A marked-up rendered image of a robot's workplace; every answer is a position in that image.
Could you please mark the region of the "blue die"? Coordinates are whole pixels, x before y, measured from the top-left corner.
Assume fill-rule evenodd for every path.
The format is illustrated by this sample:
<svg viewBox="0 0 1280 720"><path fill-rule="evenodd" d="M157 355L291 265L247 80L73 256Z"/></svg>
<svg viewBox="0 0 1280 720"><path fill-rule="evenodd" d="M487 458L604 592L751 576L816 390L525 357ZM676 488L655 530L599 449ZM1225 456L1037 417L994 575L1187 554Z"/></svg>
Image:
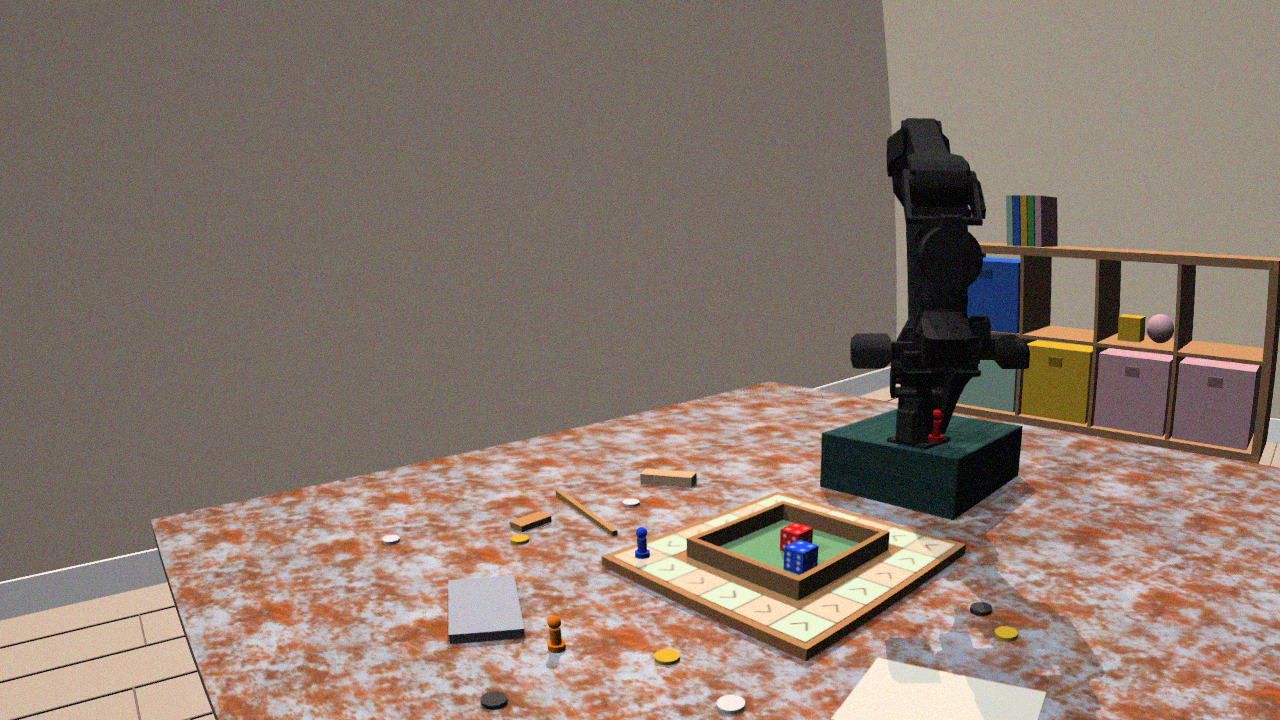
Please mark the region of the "blue die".
<svg viewBox="0 0 1280 720"><path fill-rule="evenodd" d="M785 546L785 570L797 575L817 568L818 546L805 541L797 541Z"/></svg>

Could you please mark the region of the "orange pawn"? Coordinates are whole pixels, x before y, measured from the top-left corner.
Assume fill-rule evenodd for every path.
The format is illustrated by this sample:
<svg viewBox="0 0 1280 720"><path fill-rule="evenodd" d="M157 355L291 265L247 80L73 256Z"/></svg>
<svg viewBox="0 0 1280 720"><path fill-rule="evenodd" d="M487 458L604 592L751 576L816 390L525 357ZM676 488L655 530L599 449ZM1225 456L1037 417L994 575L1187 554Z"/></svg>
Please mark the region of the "orange pawn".
<svg viewBox="0 0 1280 720"><path fill-rule="evenodd" d="M548 642L548 650L550 653L561 653L564 651L564 641L561 641L561 618L550 616L548 619L548 626L550 633L550 641Z"/></svg>

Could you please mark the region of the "long thin wooden bar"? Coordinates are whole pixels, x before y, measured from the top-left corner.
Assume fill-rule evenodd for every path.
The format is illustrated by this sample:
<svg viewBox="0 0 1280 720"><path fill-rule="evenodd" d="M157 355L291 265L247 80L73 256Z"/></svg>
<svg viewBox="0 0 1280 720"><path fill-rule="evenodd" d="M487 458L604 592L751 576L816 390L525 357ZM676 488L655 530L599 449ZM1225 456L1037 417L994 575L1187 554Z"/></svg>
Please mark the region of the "long thin wooden bar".
<svg viewBox="0 0 1280 720"><path fill-rule="evenodd" d="M618 536L618 530L614 527L611 527L609 523L607 523L605 520L602 520L594 512L591 512L588 509L585 509L581 503L579 503L576 500L573 500L572 497L570 497L570 495L566 495L561 489L556 489L556 495L558 497L561 497L562 500L564 500L566 503L570 503L570 506L572 509L575 509L577 512L580 512L582 516L588 518L594 524L596 524L596 527L600 527L602 530L605 530L605 533L608 533L609 536Z"/></svg>

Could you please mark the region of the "orange rectangular block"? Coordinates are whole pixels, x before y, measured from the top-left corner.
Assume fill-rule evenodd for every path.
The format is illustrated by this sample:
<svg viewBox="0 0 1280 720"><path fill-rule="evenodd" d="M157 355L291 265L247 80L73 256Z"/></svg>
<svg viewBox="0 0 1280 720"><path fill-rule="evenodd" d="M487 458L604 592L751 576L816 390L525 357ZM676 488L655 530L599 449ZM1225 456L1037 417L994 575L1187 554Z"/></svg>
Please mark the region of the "orange rectangular block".
<svg viewBox="0 0 1280 720"><path fill-rule="evenodd" d="M549 521L550 521L550 515L547 515L545 512L534 512L524 518L518 518L513 521L511 520L509 527L513 528L515 530L524 532L536 527L541 527Z"/></svg>

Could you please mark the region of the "blue pawn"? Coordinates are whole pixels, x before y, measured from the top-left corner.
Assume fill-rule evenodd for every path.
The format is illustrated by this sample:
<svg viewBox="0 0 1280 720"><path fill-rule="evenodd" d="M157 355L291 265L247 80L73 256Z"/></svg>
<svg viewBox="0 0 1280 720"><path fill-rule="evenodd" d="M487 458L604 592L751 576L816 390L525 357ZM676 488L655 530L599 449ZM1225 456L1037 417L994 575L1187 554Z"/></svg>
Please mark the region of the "blue pawn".
<svg viewBox="0 0 1280 720"><path fill-rule="evenodd" d="M644 527L637 528L637 550L635 550L635 559L649 559L650 550L646 550L646 529Z"/></svg>

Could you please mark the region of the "tan rectangular block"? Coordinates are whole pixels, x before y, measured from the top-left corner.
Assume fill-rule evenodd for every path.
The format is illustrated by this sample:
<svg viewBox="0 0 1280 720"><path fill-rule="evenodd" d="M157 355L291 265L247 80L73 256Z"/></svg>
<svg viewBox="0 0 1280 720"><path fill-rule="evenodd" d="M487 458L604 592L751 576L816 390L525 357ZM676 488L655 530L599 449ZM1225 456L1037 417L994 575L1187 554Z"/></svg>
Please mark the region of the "tan rectangular block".
<svg viewBox="0 0 1280 720"><path fill-rule="evenodd" d="M640 483L654 486L689 487L696 483L696 471L671 471L659 469L645 469L640 474Z"/></svg>

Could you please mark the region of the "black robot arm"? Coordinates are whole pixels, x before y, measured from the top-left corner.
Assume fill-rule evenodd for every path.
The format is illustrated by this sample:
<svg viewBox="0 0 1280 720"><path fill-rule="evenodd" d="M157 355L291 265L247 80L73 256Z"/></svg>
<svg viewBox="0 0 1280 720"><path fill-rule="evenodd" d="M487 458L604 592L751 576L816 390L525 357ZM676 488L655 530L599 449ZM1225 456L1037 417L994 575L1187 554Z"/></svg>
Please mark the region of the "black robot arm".
<svg viewBox="0 0 1280 720"><path fill-rule="evenodd" d="M980 275L983 254L968 225L982 225L986 201L969 163L948 149L941 120L906 118L887 140L887 172L893 193L904 208L908 241L908 322L897 342L920 348L922 364L932 372L932 405L941 410L945 366L970 365L972 354L989 354L989 316L966 316L966 302L952 300L952 309L933 309L933 299L922 299L914 320L914 281L957 291ZM970 209L969 209L970 206ZM922 305L924 301L925 305ZM960 304L964 304L963 306ZM890 395L899 398L896 436L887 441L931 448L922 404L913 378L902 375L899 360L891 361ZM900 384L900 387L895 387Z"/></svg>

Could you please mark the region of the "red die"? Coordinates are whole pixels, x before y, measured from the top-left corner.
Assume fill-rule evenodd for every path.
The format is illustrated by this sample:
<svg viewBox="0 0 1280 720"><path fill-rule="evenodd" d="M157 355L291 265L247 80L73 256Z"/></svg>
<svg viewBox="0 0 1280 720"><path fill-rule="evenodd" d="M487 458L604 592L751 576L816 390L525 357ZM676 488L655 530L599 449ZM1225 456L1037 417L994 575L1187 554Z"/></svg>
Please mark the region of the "red die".
<svg viewBox="0 0 1280 720"><path fill-rule="evenodd" d="M812 527L804 527L795 521L794 524L780 529L780 550L785 552L785 546L792 544L797 541L805 541L812 544Z"/></svg>

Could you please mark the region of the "red pawn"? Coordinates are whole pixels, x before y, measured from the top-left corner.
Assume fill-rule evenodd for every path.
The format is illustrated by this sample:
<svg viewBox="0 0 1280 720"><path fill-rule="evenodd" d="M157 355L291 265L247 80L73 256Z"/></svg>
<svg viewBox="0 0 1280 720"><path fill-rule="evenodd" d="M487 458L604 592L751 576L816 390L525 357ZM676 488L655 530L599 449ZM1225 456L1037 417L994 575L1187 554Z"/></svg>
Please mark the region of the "red pawn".
<svg viewBox="0 0 1280 720"><path fill-rule="evenodd" d="M942 419L943 414L940 411L940 409L934 409L933 416L934 421L932 428L932 436L928 436L928 442L938 445L943 442L943 436L941 436L941 420L940 420Z"/></svg>

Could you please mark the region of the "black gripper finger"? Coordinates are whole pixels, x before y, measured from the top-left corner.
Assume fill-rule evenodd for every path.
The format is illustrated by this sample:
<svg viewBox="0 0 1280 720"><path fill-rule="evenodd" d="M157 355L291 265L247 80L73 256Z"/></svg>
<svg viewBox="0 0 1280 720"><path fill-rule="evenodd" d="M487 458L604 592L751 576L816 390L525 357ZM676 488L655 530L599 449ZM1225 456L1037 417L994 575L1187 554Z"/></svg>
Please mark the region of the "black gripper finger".
<svg viewBox="0 0 1280 720"><path fill-rule="evenodd" d="M905 372L902 369L902 366L901 366L901 363L899 363L899 369L901 370L902 375L913 378L913 384L916 388L916 395L918 395L918 398L920 400L920 404L922 404L922 413L924 415L925 427L928 429L927 432L928 432L928 434L932 434L934 416L933 416L933 405L932 405L932 372L931 372L931 369L928 368L927 372Z"/></svg>
<svg viewBox="0 0 1280 720"><path fill-rule="evenodd" d="M966 383L972 377L980 375L980 370L956 370L955 366L945 366L945 384L941 402L941 413L943 414L941 420L941 434L945 434L948 421L956 407L957 398L963 393Z"/></svg>

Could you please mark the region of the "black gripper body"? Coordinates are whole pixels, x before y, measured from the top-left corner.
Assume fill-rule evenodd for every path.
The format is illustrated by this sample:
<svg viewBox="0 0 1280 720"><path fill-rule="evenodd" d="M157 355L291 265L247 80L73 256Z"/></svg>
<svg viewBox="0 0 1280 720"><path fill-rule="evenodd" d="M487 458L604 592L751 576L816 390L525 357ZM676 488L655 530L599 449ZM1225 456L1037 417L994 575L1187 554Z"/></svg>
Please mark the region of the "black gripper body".
<svg viewBox="0 0 1280 720"><path fill-rule="evenodd" d="M933 309L952 309L954 299L966 302L966 288L957 291L941 290L936 284L914 281L914 320L922 299L933 299ZM972 354L970 365L956 370L978 370L980 360L995 360L1001 369L1028 369L1030 350L1025 340L1016 334L991 334L989 354ZM892 360L899 360L905 372L927 372L922 364L920 348L913 348L913 342L891 342L888 333L856 333L850 343L850 360L856 369L884 369Z"/></svg>

